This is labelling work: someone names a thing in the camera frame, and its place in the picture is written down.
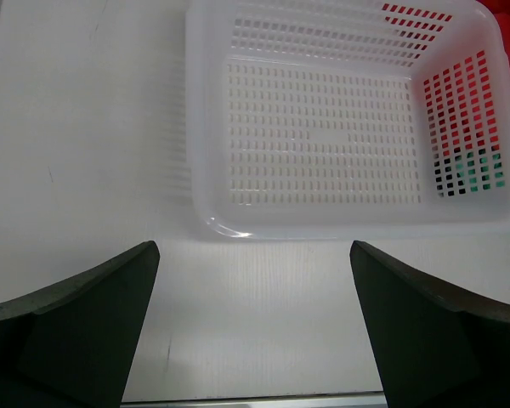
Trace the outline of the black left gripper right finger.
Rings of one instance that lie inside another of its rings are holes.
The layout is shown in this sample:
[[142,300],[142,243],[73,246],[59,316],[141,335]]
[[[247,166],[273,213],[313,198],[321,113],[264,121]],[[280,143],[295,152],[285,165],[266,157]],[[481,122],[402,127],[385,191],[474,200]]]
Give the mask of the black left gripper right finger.
[[510,304],[363,241],[350,263],[390,407],[510,407]]

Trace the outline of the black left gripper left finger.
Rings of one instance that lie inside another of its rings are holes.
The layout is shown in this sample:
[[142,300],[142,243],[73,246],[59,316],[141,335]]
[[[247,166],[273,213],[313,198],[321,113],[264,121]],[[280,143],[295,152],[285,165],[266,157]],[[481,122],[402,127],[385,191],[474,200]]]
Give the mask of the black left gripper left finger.
[[0,303],[0,407],[118,407],[160,252],[145,241]]

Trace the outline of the green tank top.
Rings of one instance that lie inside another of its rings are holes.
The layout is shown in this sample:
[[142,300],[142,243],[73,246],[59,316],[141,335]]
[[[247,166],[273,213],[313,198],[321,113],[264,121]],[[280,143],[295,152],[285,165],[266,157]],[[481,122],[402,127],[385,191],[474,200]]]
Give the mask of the green tank top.
[[438,197],[433,162],[431,175],[435,200],[443,212],[443,232],[510,232],[510,152],[496,145],[461,149],[465,156],[466,195]]

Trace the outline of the black tank top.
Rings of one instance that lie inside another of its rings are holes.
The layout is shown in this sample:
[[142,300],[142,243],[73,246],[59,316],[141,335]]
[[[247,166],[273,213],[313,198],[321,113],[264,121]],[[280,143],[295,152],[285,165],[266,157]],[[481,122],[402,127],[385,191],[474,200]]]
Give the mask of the black tank top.
[[460,147],[434,152],[433,175],[438,197],[450,198],[467,194],[465,156]]

